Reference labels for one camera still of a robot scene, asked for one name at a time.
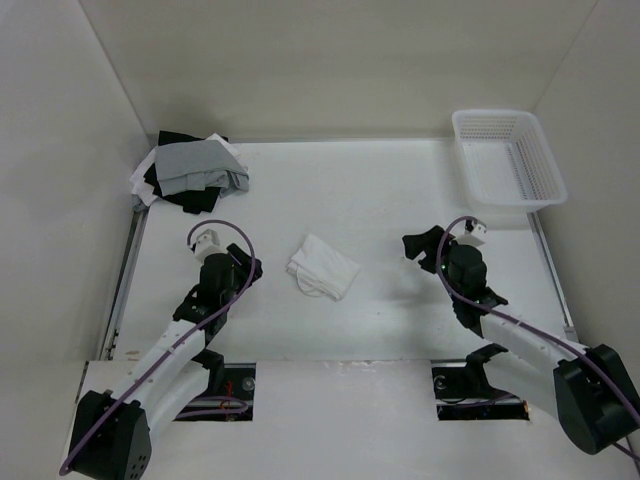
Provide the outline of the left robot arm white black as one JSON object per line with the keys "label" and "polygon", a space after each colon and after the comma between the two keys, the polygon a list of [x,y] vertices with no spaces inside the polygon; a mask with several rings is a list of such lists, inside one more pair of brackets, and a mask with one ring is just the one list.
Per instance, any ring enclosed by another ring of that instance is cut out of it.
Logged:
{"label": "left robot arm white black", "polygon": [[207,348],[261,276],[253,249],[231,244],[207,255],[198,283],[144,357],[112,389],[90,390],[79,400],[60,475],[141,478],[156,437],[198,395],[210,399],[223,390],[221,357]]}

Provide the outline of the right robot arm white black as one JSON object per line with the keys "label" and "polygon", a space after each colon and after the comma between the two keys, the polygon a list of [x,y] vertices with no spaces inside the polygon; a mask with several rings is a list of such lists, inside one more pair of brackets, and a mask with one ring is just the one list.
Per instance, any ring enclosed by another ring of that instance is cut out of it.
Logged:
{"label": "right robot arm white black", "polygon": [[555,418],[582,452],[595,455],[618,448],[639,429],[639,394],[611,347],[588,347],[563,339],[516,317],[509,302],[487,283],[479,250],[487,228],[472,216],[455,236],[439,225],[407,234],[404,255],[437,276],[458,322],[486,341],[469,354],[464,384],[473,394],[493,390],[520,397]]}

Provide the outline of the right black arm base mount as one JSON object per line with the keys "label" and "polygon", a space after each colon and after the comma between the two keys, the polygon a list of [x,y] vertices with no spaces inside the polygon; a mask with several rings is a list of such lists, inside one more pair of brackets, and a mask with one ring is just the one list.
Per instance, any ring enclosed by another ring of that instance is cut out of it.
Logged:
{"label": "right black arm base mount", "polygon": [[528,421],[525,401],[514,394],[494,388],[484,367],[507,350],[497,344],[484,346],[461,361],[437,361],[431,364],[440,421]]}

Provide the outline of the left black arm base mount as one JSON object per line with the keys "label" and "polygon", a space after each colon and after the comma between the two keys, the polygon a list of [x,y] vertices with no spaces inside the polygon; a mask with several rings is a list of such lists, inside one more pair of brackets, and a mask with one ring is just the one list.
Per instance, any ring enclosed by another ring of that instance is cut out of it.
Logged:
{"label": "left black arm base mount", "polygon": [[176,421],[248,422],[253,420],[257,365],[227,363],[205,350],[195,362],[209,372],[209,382],[177,415]]}

